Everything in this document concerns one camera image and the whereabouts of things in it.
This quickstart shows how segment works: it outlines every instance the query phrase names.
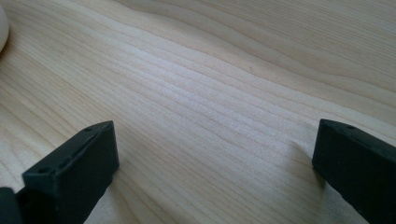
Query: wood grain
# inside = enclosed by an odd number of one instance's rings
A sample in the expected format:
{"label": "wood grain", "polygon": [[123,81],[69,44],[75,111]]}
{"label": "wood grain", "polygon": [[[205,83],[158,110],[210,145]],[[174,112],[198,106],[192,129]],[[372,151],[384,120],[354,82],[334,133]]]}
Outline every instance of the wood grain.
{"label": "wood grain", "polygon": [[87,223],[364,223],[312,170],[319,119],[396,146],[396,5],[1,0],[0,186],[115,121]]}

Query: wooden table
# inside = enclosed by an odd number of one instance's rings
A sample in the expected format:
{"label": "wooden table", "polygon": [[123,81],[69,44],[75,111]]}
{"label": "wooden table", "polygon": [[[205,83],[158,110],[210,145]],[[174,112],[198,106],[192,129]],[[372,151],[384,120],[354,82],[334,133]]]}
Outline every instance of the wooden table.
{"label": "wooden table", "polygon": [[114,120],[87,223],[364,223],[315,175],[318,121],[396,146],[396,4],[1,0],[0,186]]}

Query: black plastic piece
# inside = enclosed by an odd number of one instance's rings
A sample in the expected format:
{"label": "black plastic piece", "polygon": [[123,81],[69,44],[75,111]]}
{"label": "black plastic piece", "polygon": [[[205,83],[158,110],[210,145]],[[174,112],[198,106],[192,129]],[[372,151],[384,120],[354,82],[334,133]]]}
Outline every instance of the black plastic piece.
{"label": "black plastic piece", "polygon": [[83,223],[119,166],[113,121],[92,125],[22,174],[25,188],[15,196],[16,214],[24,224]]}
{"label": "black plastic piece", "polygon": [[396,223],[396,147],[353,126],[322,119],[312,163],[370,223]]}

